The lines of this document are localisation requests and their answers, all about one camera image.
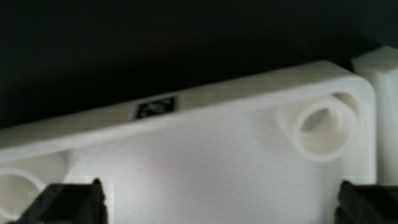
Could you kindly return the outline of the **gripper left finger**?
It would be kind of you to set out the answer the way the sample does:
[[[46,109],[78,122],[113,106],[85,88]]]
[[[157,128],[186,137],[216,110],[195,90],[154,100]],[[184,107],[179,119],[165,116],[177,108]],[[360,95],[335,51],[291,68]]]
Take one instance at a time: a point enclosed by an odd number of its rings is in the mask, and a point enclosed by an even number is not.
[[[101,180],[49,184],[14,224],[108,224]]]

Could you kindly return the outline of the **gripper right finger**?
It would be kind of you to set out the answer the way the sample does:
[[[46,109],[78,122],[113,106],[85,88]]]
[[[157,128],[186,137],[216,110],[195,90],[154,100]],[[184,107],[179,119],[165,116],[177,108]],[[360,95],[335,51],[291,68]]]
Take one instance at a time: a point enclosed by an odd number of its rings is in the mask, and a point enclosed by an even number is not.
[[[398,224],[398,185],[340,182],[333,224]]]

